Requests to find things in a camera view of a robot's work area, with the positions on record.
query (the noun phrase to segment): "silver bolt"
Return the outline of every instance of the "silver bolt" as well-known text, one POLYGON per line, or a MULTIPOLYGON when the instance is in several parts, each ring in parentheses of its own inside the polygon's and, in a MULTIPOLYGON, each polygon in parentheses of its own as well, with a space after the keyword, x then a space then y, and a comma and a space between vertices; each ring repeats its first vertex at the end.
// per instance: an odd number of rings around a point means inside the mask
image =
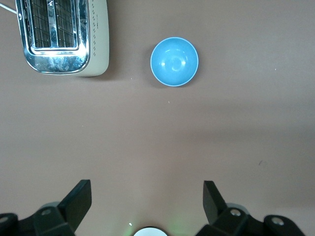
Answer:
POLYGON ((278 218, 278 217, 273 217, 273 218, 271 219, 271 221, 272 221, 275 225, 280 225, 280 226, 284 225, 284 221, 281 220, 281 219, 278 218))
POLYGON ((0 223, 4 223, 5 221, 7 221, 9 218, 8 217, 2 217, 0 218, 0 223))
POLYGON ((48 214, 50 214, 51 213, 51 210, 50 209, 46 209, 46 210, 43 210, 42 212, 41 212, 41 215, 48 215, 48 214))
POLYGON ((231 214, 234 215, 234 216, 241 216, 240 211, 237 210, 237 209, 232 209, 230 212, 231 212, 231 214))

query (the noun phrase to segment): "bowl rim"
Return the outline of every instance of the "bowl rim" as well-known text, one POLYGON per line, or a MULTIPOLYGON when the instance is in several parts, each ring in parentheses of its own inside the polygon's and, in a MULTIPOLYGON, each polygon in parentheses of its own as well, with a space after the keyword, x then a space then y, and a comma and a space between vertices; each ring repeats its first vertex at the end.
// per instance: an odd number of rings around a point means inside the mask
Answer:
POLYGON ((153 49, 153 51, 152 51, 152 53, 151 53, 150 66, 151 66, 151 71, 152 71, 154 77, 155 77, 158 81, 160 81, 162 84, 164 84, 164 85, 166 85, 166 86, 178 87, 178 86, 182 86, 182 85, 184 85, 184 84, 187 84, 187 83, 195 76, 195 74, 197 73, 197 70, 198 70, 198 66, 199 66, 199 56, 198 56, 198 52, 197 52, 197 50, 195 49, 195 47, 193 46, 193 44, 190 43, 187 39, 184 39, 184 38, 181 38, 181 37, 177 37, 177 36, 169 37, 169 38, 163 39, 160 43, 158 43, 158 44, 154 47, 154 49, 153 49), (154 73, 154 71, 153 71, 153 68, 152 68, 152 56, 153 56, 155 50, 157 49, 157 47, 158 47, 161 43, 163 43, 163 42, 166 41, 166 40, 170 40, 170 39, 180 39, 180 40, 182 40, 182 41, 187 42, 187 43, 193 48, 193 50, 194 50, 194 52, 196 53, 196 56, 197 56, 196 69, 195 69, 193 75, 192 75, 187 81, 185 81, 184 83, 179 84, 179 85, 169 85, 169 84, 167 84, 167 83, 161 81, 161 80, 155 75, 155 73, 154 73))

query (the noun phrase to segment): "toaster chrome top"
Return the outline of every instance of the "toaster chrome top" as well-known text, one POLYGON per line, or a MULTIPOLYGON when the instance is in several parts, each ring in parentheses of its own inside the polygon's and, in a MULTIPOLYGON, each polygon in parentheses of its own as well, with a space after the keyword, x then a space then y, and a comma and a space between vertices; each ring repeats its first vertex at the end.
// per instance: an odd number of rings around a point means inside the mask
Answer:
POLYGON ((24 55, 42 73, 71 74, 89 62, 87 0, 16 0, 24 55))

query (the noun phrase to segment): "white round object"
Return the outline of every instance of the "white round object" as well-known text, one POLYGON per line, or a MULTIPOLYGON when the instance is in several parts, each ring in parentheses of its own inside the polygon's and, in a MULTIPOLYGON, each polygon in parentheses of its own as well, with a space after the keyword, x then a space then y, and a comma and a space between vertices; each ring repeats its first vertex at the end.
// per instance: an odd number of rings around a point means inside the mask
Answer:
POLYGON ((140 229, 134 236, 167 236, 167 234, 157 228, 147 227, 140 229))

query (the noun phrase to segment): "toaster slot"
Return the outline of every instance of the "toaster slot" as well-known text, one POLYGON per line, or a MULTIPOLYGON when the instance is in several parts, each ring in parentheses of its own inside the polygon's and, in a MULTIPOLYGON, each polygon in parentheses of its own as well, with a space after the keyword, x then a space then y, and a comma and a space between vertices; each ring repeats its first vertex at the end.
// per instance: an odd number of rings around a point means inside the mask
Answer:
POLYGON ((71 0, 55 0, 58 46, 61 48, 76 46, 72 7, 71 0))
POLYGON ((31 0, 32 33, 34 35, 35 47, 49 48, 50 32, 46 0, 31 0))

